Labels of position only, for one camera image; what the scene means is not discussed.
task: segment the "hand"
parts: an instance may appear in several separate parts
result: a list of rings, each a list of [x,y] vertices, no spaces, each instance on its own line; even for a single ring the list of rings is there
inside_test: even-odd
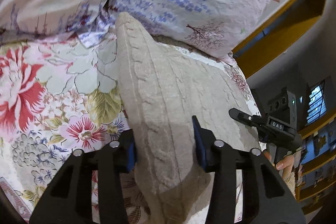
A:
[[[271,156],[270,153],[268,153],[266,150],[264,150],[262,153],[264,154],[264,156],[265,156],[269,161],[272,160],[272,156]],[[286,178],[289,177],[290,173],[292,172],[293,165],[294,165],[294,156],[293,156],[293,155],[289,155],[289,156],[285,156],[282,160],[280,160],[280,161],[275,165],[275,168],[276,168],[278,171],[283,170],[283,173],[282,173],[282,179],[285,180]]]

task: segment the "silver screw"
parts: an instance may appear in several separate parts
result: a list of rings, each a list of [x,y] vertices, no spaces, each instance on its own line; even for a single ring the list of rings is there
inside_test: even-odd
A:
[[[255,156],[261,155],[261,150],[259,148],[252,148],[250,152]]]
[[[215,140],[215,142],[213,144],[217,147],[223,147],[224,146],[224,142],[222,140]]]
[[[111,141],[110,142],[110,147],[112,147],[112,148],[117,148],[117,147],[119,147],[119,145],[120,145],[120,142],[118,142],[118,141]]]
[[[72,154],[73,154],[75,157],[78,157],[78,156],[80,156],[81,154],[83,154],[83,150],[82,150],[82,149],[76,149],[74,152],[72,152]]]

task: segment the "bed sheet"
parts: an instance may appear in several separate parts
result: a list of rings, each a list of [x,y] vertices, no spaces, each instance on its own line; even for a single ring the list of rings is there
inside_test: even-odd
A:
[[[167,37],[155,40],[223,70],[244,95],[251,113],[259,114],[239,67]],[[48,183],[74,149],[100,149],[129,129],[118,91],[116,37],[110,33],[91,48],[85,48],[76,37],[60,43],[2,45],[0,76],[0,185],[28,221]],[[95,222],[99,222],[97,181],[93,173]],[[121,175],[121,181],[129,223],[144,223],[150,211],[134,174]],[[241,190],[240,185],[236,221],[242,214]]]

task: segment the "tree print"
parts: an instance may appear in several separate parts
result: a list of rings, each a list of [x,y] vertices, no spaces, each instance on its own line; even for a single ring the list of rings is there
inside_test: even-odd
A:
[[[186,27],[193,30],[193,34],[187,36],[186,40],[189,45],[199,49],[218,49],[225,40],[223,25],[223,22],[214,21],[200,27],[192,27],[188,24]]]

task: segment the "cable knit pattern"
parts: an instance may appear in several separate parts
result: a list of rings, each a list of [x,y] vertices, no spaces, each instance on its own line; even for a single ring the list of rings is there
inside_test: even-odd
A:
[[[249,150],[259,146],[256,132],[228,115],[232,107],[249,113],[245,100],[223,71],[157,44],[127,13],[116,31],[120,94],[137,146],[135,178],[151,222],[201,223],[213,175],[197,164],[191,116],[232,147]]]

